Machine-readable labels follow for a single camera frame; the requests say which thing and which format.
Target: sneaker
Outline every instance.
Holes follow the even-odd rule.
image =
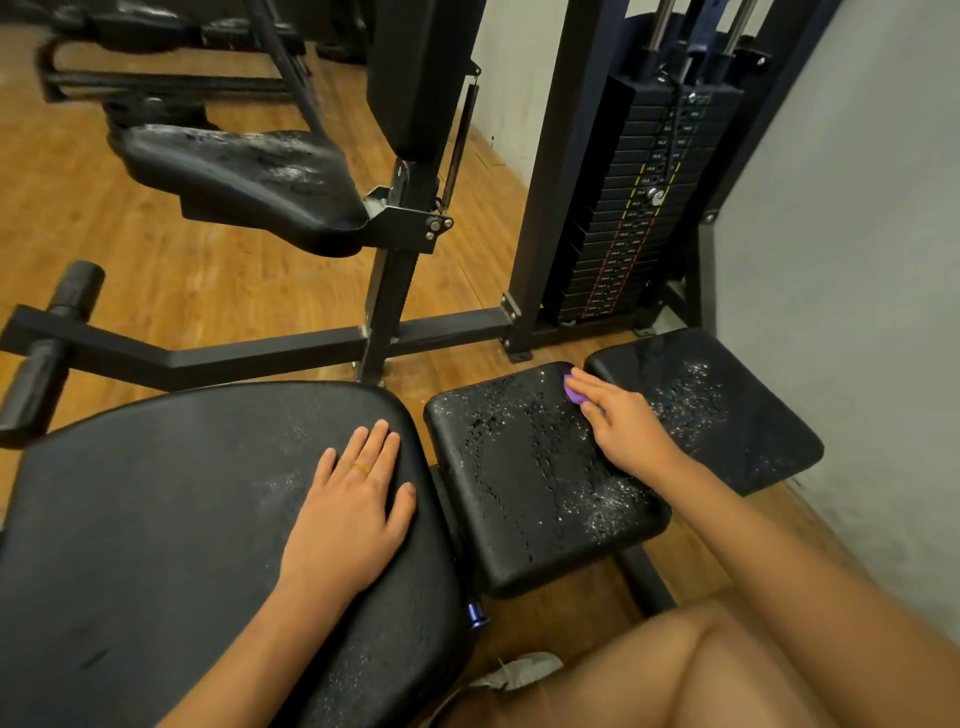
[[[520,655],[506,665],[501,663],[500,669],[477,678],[465,688],[450,694],[433,715],[420,724],[420,728],[432,728],[441,717],[447,714],[453,707],[454,700],[465,690],[514,691],[542,680],[563,666],[563,661],[551,652],[531,652]]]

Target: weight stack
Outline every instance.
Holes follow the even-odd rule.
[[[607,79],[547,280],[547,318],[626,313],[656,286],[671,233],[742,96],[730,85]]]

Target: hand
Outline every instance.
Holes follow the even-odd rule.
[[[384,420],[369,432],[358,427],[339,463],[333,448],[320,458],[277,582],[308,608],[338,598],[346,609],[387,568],[407,535],[417,509],[413,483],[396,491],[389,518],[384,515],[400,447],[399,434],[389,430]]]
[[[657,490],[678,465],[688,460],[643,395],[627,392],[576,367],[571,373],[566,383],[589,398],[580,409],[593,427],[597,445],[617,468]]]

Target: purple sponge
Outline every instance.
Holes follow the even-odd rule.
[[[566,392],[567,398],[578,406],[583,404],[585,401],[589,401],[589,397],[587,395],[582,395],[579,392],[574,392],[572,389],[570,389],[569,385],[566,383],[568,379],[573,379],[573,375],[566,375],[564,377],[564,391]]]

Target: thigh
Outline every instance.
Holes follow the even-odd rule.
[[[824,719],[776,647],[724,596],[650,619],[522,690],[467,695],[442,726],[812,728]]]

